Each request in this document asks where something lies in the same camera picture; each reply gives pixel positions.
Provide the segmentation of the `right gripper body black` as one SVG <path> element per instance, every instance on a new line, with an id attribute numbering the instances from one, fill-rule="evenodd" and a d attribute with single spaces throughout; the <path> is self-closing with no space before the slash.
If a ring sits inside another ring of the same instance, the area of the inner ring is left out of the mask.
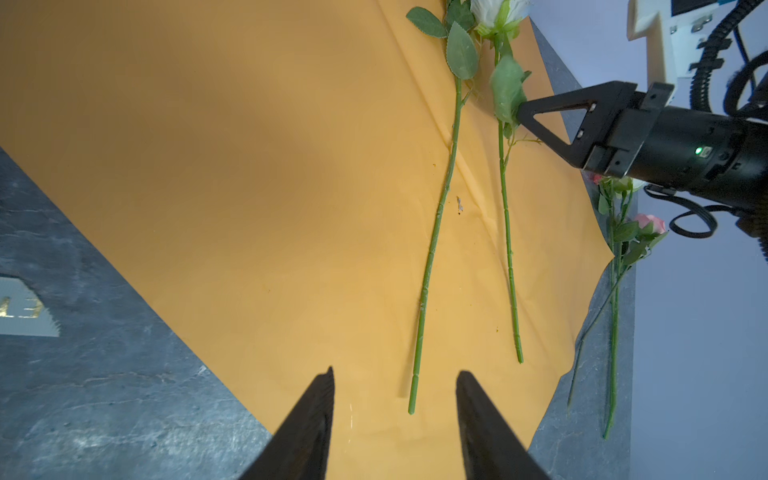
<path id="1" fill-rule="evenodd" d="M 667 84 L 642 93 L 612 81 L 592 95 L 589 115 L 600 133 L 582 136 L 592 143 L 583 170 L 688 192 L 742 215 L 766 215 L 765 108 L 732 117 L 673 107 Z"/>

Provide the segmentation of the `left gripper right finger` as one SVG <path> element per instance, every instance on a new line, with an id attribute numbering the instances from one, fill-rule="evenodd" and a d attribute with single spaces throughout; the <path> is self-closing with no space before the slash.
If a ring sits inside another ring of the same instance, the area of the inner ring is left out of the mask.
<path id="1" fill-rule="evenodd" d="M 457 377 L 456 402 L 467 479 L 549 478 L 469 371 Z"/>

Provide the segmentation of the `cream fake rose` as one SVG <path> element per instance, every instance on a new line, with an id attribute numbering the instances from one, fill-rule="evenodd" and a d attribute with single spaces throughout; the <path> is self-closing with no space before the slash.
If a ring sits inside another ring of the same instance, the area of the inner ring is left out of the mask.
<path id="1" fill-rule="evenodd" d="M 445 62 L 451 72 L 454 85 L 454 110 L 448 164 L 435 211 L 418 300 L 413 367 L 407 406 L 407 412 L 410 415 L 416 413 L 432 271 L 445 205 L 457 162 L 462 111 L 470 97 L 470 93 L 464 90 L 464 86 L 472 81 L 479 69 L 478 48 L 472 39 L 472 31 L 477 26 L 477 19 L 471 8 L 470 1 L 447 1 L 442 20 L 438 20 L 432 12 L 422 7 L 414 7 L 406 14 L 406 18 L 422 33 L 445 41 Z"/>

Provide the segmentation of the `orange wrapping paper sheet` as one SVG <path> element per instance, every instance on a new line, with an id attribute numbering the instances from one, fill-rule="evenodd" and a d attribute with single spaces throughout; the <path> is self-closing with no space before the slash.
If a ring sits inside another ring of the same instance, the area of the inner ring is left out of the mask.
<path id="1" fill-rule="evenodd" d="M 333 368 L 332 479 L 459 479 L 474 374 L 530 444 L 610 260 L 543 145 L 508 186 L 475 90 L 417 310 L 454 85 L 408 1 L 5 1 L 1 145 L 267 428 Z"/>

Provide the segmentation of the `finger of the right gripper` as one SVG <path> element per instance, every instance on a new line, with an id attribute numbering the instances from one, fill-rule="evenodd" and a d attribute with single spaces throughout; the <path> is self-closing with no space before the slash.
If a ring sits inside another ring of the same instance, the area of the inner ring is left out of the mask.
<path id="1" fill-rule="evenodd" d="M 605 148 L 620 114 L 629 108 L 637 85 L 611 81 L 520 105 L 517 119 L 538 140 L 581 170 L 594 170 L 590 155 Z"/>

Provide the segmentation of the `dark pink fake rose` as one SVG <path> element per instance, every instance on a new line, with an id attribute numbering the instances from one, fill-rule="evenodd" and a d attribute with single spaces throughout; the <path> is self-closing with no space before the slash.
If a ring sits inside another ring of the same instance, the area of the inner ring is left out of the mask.
<path id="1" fill-rule="evenodd" d="M 624 257 L 629 249 L 629 243 L 635 236 L 636 228 L 632 225 L 629 218 L 630 206 L 634 197 L 630 182 L 600 175 L 596 175 L 593 182 L 598 187 L 598 212 L 606 216 L 608 245 L 614 255 L 609 270 L 610 293 L 605 302 L 605 306 L 610 311 L 610 357 L 608 363 L 605 426 L 602 438 L 607 440 L 614 425 L 617 406 L 620 286 L 628 271 L 628 263 Z"/>

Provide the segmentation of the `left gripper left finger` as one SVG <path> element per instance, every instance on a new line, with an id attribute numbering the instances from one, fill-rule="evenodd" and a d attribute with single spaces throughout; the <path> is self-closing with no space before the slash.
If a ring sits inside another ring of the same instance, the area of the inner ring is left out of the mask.
<path id="1" fill-rule="evenodd" d="M 326 478 L 335 398 L 333 368 L 318 374 L 240 479 Z"/>

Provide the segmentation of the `light pink fake rose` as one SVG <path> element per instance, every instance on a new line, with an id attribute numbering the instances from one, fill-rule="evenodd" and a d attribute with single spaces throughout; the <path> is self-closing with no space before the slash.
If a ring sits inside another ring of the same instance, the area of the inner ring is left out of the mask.
<path id="1" fill-rule="evenodd" d="M 609 361 L 609 386 L 608 404 L 609 410 L 615 409 L 616 382 L 613 371 L 617 362 L 617 352 L 614 349 L 613 334 L 617 329 L 619 315 L 619 290 L 626 274 L 641 259 L 647 257 L 653 247 L 667 234 L 665 222 L 652 215 L 638 214 L 632 220 L 611 220 L 609 222 L 609 240 L 611 242 L 614 259 L 609 264 L 609 290 L 602 300 L 600 307 L 587 326 L 580 334 L 576 342 L 576 358 L 573 368 L 573 376 L 568 391 L 567 405 L 570 406 L 575 393 L 575 383 L 578 376 L 581 356 L 586 337 L 591 332 L 597 321 L 607 307 L 610 307 L 612 318 L 612 338 L 610 341 L 611 357 Z"/>

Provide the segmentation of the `white fake rose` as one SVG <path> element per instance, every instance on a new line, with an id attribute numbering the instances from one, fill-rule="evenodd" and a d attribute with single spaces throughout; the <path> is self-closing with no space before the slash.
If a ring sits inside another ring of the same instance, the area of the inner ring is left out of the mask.
<path id="1" fill-rule="evenodd" d="M 505 241 L 502 266 L 510 309 L 514 356 L 520 364 L 524 362 L 524 350 L 514 269 L 508 172 L 512 150 L 521 142 L 517 138 L 520 126 L 518 112 L 526 100 L 524 84 L 531 72 L 517 60 L 513 53 L 512 41 L 519 36 L 531 8 L 530 1 L 473 1 L 470 6 L 470 13 L 474 17 L 470 36 L 480 50 L 480 70 L 476 78 L 476 85 L 480 88 L 478 101 L 483 111 L 491 115 L 496 124 L 496 163 Z"/>

